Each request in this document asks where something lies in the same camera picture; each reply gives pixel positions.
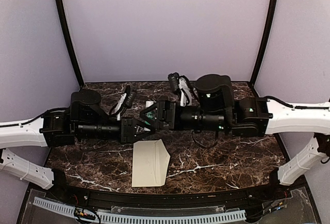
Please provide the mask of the green white glue stick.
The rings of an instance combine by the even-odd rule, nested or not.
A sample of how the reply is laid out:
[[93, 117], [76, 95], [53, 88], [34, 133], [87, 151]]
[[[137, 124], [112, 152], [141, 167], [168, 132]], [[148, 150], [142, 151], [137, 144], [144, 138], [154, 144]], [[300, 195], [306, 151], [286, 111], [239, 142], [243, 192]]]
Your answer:
[[[154, 103], [155, 103], [154, 101], [146, 101], [146, 103], [145, 103], [145, 107], [148, 108], [148, 107], [152, 106]], [[146, 116], [147, 116], [148, 118], [150, 118], [150, 119], [153, 119], [153, 118], [154, 118], [154, 113], [153, 113], [153, 111], [148, 112], [148, 113], [146, 114]], [[148, 129], [148, 128], [146, 128], [146, 127], [144, 128], [144, 130], [147, 131], [147, 132], [150, 131], [150, 129]]]

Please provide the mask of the cream paper envelope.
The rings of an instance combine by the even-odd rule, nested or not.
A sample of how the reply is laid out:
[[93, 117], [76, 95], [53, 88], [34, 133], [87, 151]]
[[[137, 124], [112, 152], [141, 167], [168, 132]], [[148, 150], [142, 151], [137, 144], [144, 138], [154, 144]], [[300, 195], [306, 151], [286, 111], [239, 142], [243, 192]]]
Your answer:
[[131, 186], [164, 186], [170, 158], [161, 139], [136, 142], [133, 148]]

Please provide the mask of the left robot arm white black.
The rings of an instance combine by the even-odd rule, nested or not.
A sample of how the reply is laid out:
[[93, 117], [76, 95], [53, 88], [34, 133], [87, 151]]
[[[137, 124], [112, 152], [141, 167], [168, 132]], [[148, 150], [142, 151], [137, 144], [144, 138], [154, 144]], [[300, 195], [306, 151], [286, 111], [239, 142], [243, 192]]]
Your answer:
[[61, 170], [36, 165], [13, 153], [15, 147], [61, 147], [76, 140], [118, 140], [132, 144], [155, 133], [155, 128], [135, 118], [122, 117], [131, 108], [135, 94], [125, 93], [114, 114], [101, 108], [101, 95], [94, 90], [81, 90], [71, 95], [69, 107], [54, 108], [39, 116], [17, 122], [1, 123], [1, 171], [20, 180], [51, 189], [61, 201], [73, 197]]

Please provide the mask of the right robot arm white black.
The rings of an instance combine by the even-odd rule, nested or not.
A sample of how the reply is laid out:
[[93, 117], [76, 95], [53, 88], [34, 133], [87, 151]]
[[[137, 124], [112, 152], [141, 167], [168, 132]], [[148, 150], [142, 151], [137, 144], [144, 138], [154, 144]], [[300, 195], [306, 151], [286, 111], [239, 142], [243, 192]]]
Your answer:
[[274, 169], [263, 196], [274, 200], [317, 162], [329, 157], [329, 102], [286, 103], [273, 96], [234, 99], [227, 75], [207, 74], [191, 85], [177, 73], [168, 76], [179, 102], [157, 101], [140, 112], [155, 130], [214, 131], [239, 137], [285, 132], [312, 132], [310, 142], [294, 158]]

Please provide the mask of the black front table rail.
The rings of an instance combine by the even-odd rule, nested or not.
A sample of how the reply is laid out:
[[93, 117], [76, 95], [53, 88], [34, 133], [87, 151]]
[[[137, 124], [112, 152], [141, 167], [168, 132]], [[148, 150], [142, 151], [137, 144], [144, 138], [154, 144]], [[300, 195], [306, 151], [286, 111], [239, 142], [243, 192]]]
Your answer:
[[134, 194], [94, 190], [60, 183], [46, 191], [46, 195], [63, 203], [77, 204], [95, 209], [110, 209], [113, 206], [145, 207], [155, 209], [183, 207], [249, 207], [288, 199], [292, 196], [288, 187], [261, 185], [229, 191], [201, 194]]

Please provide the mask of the left black frame post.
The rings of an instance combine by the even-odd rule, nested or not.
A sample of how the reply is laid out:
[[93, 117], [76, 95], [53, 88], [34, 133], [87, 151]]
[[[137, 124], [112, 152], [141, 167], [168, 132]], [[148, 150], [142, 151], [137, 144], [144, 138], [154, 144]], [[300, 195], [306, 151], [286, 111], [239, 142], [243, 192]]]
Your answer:
[[71, 66], [73, 68], [78, 85], [81, 88], [84, 86], [85, 82], [83, 80], [83, 76], [82, 76], [82, 73], [81, 73], [81, 70], [80, 70], [80, 67], [78, 64], [78, 60], [77, 60], [77, 57], [76, 57], [76, 54], [74, 51], [73, 41], [72, 41], [71, 34], [69, 31], [67, 17], [65, 14], [64, 2], [63, 2], [63, 0], [55, 0], [55, 3], [56, 3], [58, 18], [60, 21], [60, 26], [61, 26], [64, 42], [65, 42], [67, 52], [69, 55], [69, 59], [71, 62]]

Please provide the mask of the black frame post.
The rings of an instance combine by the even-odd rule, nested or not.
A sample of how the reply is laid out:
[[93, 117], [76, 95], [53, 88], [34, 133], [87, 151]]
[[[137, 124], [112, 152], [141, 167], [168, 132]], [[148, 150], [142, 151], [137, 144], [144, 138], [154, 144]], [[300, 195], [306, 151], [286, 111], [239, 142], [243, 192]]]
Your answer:
[[58, 18], [60, 21], [60, 26], [61, 26], [64, 42], [65, 42], [67, 52], [69, 55], [69, 59], [71, 62], [71, 66], [73, 68], [78, 85], [81, 88], [84, 86], [85, 82], [83, 80], [83, 76], [82, 76], [82, 73], [81, 73], [81, 70], [80, 70], [80, 67], [78, 64], [78, 60], [77, 60], [77, 57], [76, 57], [76, 54], [74, 51], [73, 41], [72, 41], [71, 34], [69, 31], [67, 17], [65, 14], [64, 2], [63, 2], [63, 0], [55, 0], [55, 3], [56, 3]]
[[252, 75], [251, 75], [251, 78], [249, 81], [251, 88], [255, 87], [255, 84], [257, 82], [257, 79], [258, 79], [258, 76], [260, 73], [263, 58], [264, 58], [266, 48], [268, 45], [268, 41], [269, 41], [269, 36], [271, 33], [274, 14], [275, 14], [275, 10], [276, 10], [276, 4], [277, 4], [277, 0], [269, 0], [268, 11], [267, 11], [265, 25], [264, 25], [264, 29], [263, 29], [263, 33], [262, 33], [262, 37], [261, 37], [261, 41], [260, 41], [260, 46], [258, 49], [256, 61], [255, 61], [254, 67], [253, 67]]

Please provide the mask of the right black frame post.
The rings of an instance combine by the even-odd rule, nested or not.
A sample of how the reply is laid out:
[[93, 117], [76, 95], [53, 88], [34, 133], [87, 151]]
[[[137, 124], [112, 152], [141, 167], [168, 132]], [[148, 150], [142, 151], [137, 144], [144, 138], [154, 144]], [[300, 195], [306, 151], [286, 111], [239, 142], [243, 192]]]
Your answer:
[[258, 49], [256, 61], [255, 61], [254, 67], [253, 67], [252, 75], [251, 75], [251, 78], [249, 81], [251, 88], [255, 87], [255, 84], [257, 82], [257, 79], [258, 79], [258, 76], [260, 73], [263, 58], [264, 58], [266, 48], [268, 45], [268, 41], [269, 41], [269, 36], [271, 33], [274, 14], [275, 14], [275, 10], [276, 10], [276, 4], [277, 4], [277, 0], [269, 0], [268, 11], [267, 11], [265, 25], [264, 25], [264, 29], [263, 29], [263, 33], [262, 33], [262, 37], [261, 37], [261, 41], [260, 41], [260, 46]]

